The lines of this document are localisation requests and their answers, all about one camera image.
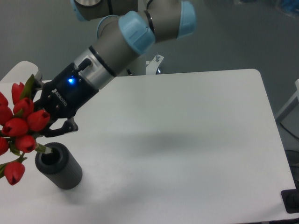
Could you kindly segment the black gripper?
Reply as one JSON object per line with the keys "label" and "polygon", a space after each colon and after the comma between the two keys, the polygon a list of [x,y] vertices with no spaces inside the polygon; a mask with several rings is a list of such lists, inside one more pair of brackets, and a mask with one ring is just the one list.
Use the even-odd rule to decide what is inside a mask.
{"label": "black gripper", "polygon": [[[78,131],[78,125],[73,116],[80,107],[99,92],[79,74],[90,65],[90,62],[82,62],[79,66],[71,63],[50,82],[34,80],[33,100],[37,108],[45,109],[53,119],[42,130],[42,135],[46,138]],[[67,119],[59,128],[51,129],[62,118]]]}

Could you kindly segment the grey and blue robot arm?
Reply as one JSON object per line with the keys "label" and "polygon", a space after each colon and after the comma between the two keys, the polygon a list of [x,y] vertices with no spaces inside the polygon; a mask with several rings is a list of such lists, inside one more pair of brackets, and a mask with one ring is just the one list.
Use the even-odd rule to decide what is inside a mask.
{"label": "grey and blue robot arm", "polygon": [[186,0],[73,0],[81,21],[99,19],[97,41],[52,81],[40,83],[37,108],[50,114],[37,136],[75,132],[77,110],[125,71],[155,43],[178,39],[196,29],[196,12]]}

